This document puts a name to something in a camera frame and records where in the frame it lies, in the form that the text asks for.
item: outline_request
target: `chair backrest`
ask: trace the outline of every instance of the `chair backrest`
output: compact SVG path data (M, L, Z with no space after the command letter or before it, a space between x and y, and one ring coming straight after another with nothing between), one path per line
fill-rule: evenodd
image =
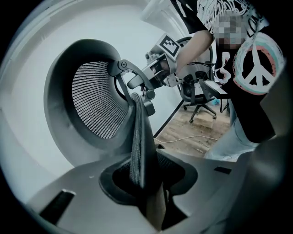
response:
M46 120L55 143L74 166L131 152L135 107L107 71L107 64L118 60L108 43L85 39L64 50L48 72Z
M191 37L184 37L177 42L184 47L187 42L191 39ZM204 53L202 53L195 62L201 62L201 63L212 63L213 61L213 52L212 47L210 46L209 49L207 49ZM201 64L195 64L195 65L187 65L185 66L182 71L180 72L180 78L184 79L184 82L178 85L178 89L180 91L180 95L183 100L190 101L191 99L191 93L193 85L190 85L189 82L194 79L203 78L204 80L214 80L213 71L209 67L206 67ZM198 86L195 89L195 98L202 99L203 92L200 88L200 85L195 84L195 86Z

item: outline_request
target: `striped mesh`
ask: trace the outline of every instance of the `striped mesh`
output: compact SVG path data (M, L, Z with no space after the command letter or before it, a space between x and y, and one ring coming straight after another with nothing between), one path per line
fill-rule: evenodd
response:
M112 96L106 62L83 64L72 82L74 107L84 124L97 136L109 139L117 132L127 110Z

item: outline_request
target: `t-shirt sleeve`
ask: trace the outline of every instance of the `t-shirt sleeve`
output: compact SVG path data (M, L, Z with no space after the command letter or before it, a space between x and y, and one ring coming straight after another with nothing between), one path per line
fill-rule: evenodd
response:
M198 31L202 31L202 30L207 30L207 28L202 24L200 19L196 16L196 11L192 11L184 4L181 4L181 8L184 11L182 12L176 0L170 0L170 1L172 2L178 14L180 15L181 19L183 20L190 34L198 32Z

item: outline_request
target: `wooden floor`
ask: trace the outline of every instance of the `wooden floor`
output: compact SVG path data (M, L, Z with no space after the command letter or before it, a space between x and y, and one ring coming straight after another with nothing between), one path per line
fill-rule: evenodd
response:
M226 106L226 103L227 100L223 100L223 108ZM208 106L217 113L216 120L212 118L213 114L208 112L205 108L200 108L199 114L195 115L193 118L193 123L189 123L189 120L192 112L195 110L195 106L187 107L187 110L185 111L183 105L156 139L162 142L167 142L194 135L203 135L219 139L228 131L230 127L229 113L227 110L220 113L220 105L214 106L208 104ZM155 140L156 144L161 144L166 149L173 149L180 153L197 157L203 157L205 152L212 147L215 142L215 140L203 137L188 138L172 143L160 143Z

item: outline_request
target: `black t-shirt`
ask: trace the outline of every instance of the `black t-shirt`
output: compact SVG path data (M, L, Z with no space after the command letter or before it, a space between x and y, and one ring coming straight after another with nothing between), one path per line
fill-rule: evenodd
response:
M215 80L229 94L247 138L255 143L271 138L274 131L260 101L285 61L268 21L245 0L171 2L189 33L208 30L215 37Z

